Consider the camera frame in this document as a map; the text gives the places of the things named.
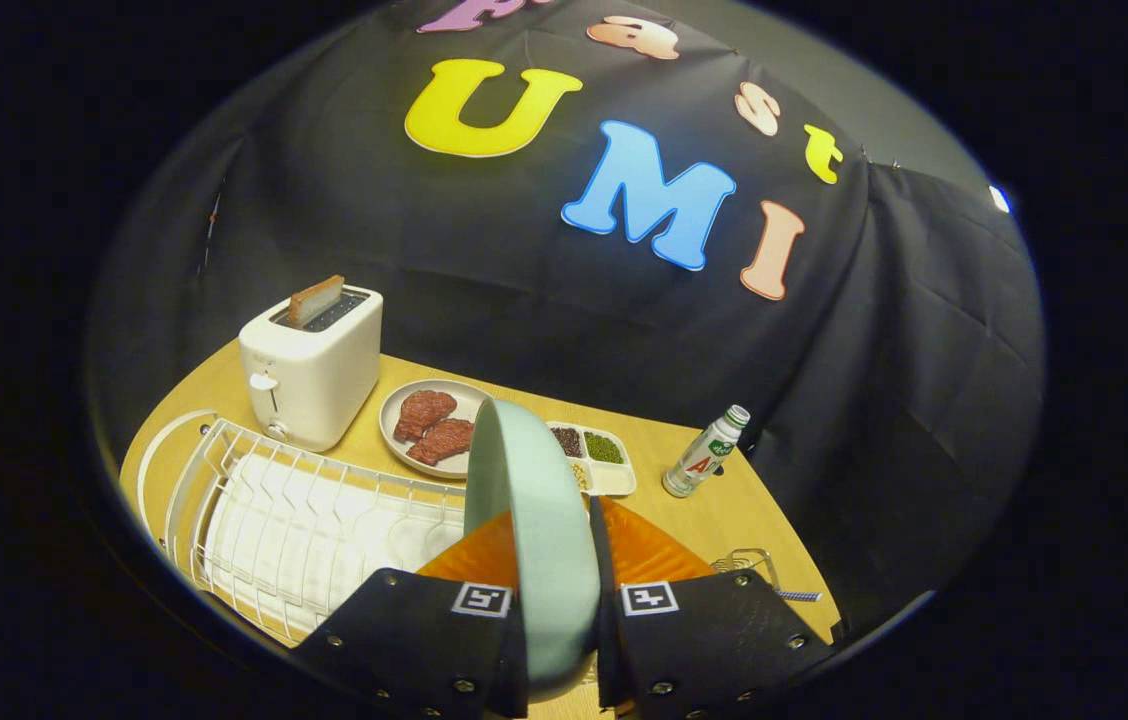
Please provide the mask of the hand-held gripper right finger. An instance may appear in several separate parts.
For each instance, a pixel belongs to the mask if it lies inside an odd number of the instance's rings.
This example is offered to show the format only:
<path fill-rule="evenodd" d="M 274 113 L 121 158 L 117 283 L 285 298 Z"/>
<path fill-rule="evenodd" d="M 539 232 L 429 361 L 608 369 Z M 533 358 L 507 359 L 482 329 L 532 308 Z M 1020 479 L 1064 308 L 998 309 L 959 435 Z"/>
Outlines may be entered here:
<path fill-rule="evenodd" d="M 761 719 L 832 661 L 835 648 L 760 571 L 622 583 L 608 519 L 590 501 L 599 560 L 596 671 L 619 719 Z"/>

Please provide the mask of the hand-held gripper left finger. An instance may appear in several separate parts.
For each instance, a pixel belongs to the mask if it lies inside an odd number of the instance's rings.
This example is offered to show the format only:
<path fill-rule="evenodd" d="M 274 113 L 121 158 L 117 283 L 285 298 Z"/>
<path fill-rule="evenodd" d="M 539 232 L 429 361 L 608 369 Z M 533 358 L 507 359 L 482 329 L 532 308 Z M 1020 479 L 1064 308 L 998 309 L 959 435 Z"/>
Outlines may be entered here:
<path fill-rule="evenodd" d="M 525 719 L 526 621 L 513 582 L 384 568 L 291 657 L 395 719 Z"/>

